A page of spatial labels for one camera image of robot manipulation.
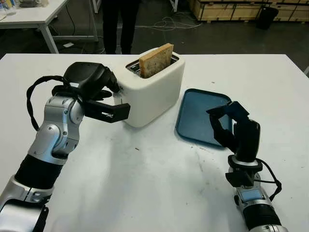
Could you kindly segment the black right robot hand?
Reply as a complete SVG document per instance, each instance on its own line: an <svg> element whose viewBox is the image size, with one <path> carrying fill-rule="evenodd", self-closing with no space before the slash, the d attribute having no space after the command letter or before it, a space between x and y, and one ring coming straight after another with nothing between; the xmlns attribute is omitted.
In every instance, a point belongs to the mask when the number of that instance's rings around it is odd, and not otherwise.
<svg viewBox="0 0 309 232"><path fill-rule="evenodd" d="M227 147L241 162L253 162L259 148L260 124L249 119L249 113L237 101L206 111L210 118L214 139ZM235 121L233 132L224 129L220 118L229 116Z"/></svg>

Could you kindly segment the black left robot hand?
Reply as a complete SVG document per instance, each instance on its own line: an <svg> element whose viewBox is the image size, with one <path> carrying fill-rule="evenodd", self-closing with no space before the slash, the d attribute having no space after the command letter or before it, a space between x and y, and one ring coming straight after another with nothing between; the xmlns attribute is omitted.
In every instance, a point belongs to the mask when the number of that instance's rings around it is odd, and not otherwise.
<svg viewBox="0 0 309 232"><path fill-rule="evenodd" d="M78 92L84 100L101 101L120 91L114 73L101 63L75 62L63 78L78 84Z"/></svg>

